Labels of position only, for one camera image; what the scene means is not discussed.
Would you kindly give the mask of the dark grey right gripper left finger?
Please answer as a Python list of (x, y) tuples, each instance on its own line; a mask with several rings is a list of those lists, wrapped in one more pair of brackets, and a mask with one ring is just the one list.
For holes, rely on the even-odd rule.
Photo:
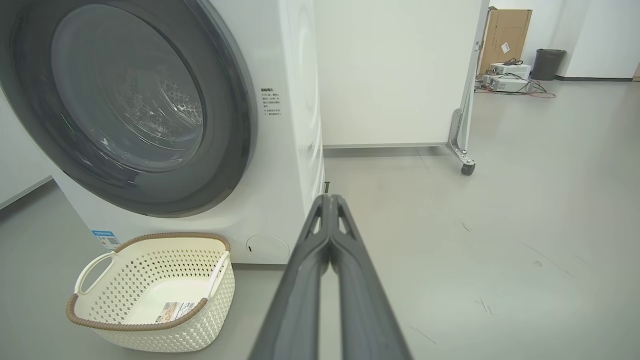
[(250, 360), (317, 360), (320, 290), (329, 266), (330, 197), (321, 194), (291, 253)]

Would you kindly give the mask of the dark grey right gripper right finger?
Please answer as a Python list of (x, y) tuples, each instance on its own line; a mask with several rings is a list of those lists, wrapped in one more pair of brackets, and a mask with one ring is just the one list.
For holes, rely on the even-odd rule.
[(407, 342), (345, 198), (330, 196), (330, 259), (338, 275), (342, 358), (411, 360)]

